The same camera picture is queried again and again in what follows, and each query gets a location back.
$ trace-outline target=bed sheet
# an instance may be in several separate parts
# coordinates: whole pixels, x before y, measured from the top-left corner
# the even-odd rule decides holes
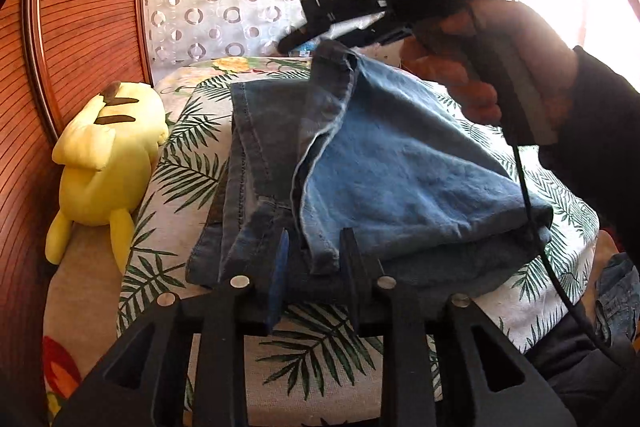
[[[127,328],[160,293],[181,298],[204,289],[185,282],[185,266],[206,220],[210,200],[228,158],[232,106],[229,83],[258,78],[307,78],[310,63],[291,58],[208,60],[165,78],[157,90],[172,133],[138,214],[132,255],[118,307],[118,331]],[[485,146],[516,179],[510,148],[498,128],[465,120],[457,104],[430,84],[462,129]],[[548,254],[575,302],[591,270],[598,230],[596,214],[540,166],[535,147],[522,151],[530,190],[554,208]],[[564,315],[539,259],[527,264],[496,291],[476,302],[526,351]],[[245,344],[246,386],[251,425],[337,425],[380,413],[382,344],[359,341],[344,310],[291,306],[272,337]],[[193,402],[194,342],[186,418]],[[434,383],[438,385],[433,356]]]

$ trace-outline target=stuffed animal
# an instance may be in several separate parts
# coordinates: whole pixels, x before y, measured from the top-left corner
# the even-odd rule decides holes
[[[51,155],[64,165],[60,211],[47,233],[45,255],[59,264],[75,221],[109,225],[111,248],[124,273],[133,237],[130,213],[140,204],[169,136],[164,107],[147,84],[114,82],[66,126]]]

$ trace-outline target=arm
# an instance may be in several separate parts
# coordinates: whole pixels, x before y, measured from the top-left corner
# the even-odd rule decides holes
[[[615,224],[640,266],[640,94],[582,49],[575,52],[572,108],[558,144],[540,148],[540,162]]]

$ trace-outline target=hand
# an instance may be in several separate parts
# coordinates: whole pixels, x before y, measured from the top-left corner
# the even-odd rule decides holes
[[[507,34],[513,39],[542,96],[547,118],[558,130],[571,110],[571,90],[578,73],[575,52],[540,15],[524,4],[475,0],[470,6],[481,30]],[[443,20],[440,28],[446,34],[457,36],[472,36],[476,32],[466,10]],[[413,37],[405,39],[400,58],[411,73],[446,86],[469,120],[481,124],[499,123],[502,114],[494,87],[469,78],[459,62],[445,55],[428,55]]]

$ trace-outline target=wire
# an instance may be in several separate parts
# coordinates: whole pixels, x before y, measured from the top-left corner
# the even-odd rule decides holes
[[[551,279],[551,284],[554,286],[556,292],[558,293],[562,304],[565,305],[567,311],[569,311],[569,314],[574,318],[575,322],[578,324],[584,334],[589,337],[589,340],[593,343],[593,345],[601,350],[605,357],[607,357],[611,362],[615,363],[619,367],[625,367],[625,363],[617,360],[616,354],[613,353],[612,350],[609,349],[609,347],[607,347],[606,344],[596,336],[593,325],[588,321],[588,319],[584,315],[578,313],[578,310],[575,309],[574,304],[567,296],[564,288],[562,288],[558,277],[556,277],[553,267],[551,266],[551,262],[546,256],[545,247],[544,245],[542,245],[542,241],[540,241],[540,234],[538,233],[536,223],[533,220],[533,213],[531,211],[531,199],[529,198],[529,189],[527,188],[527,182],[524,178],[524,169],[522,168],[522,161],[520,159],[520,150],[518,149],[517,145],[513,146],[513,156],[516,160],[516,170],[518,171],[518,178],[520,179],[520,188],[522,190],[522,198],[524,199],[524,208],[527,213],[527,223],[529,225],[529,230],[531,232],[531,235],[533,236],[534,245],[540,254],[540,259],[542,260],[542,264],[545,267],[546,274],[549,276],[549,279]]]

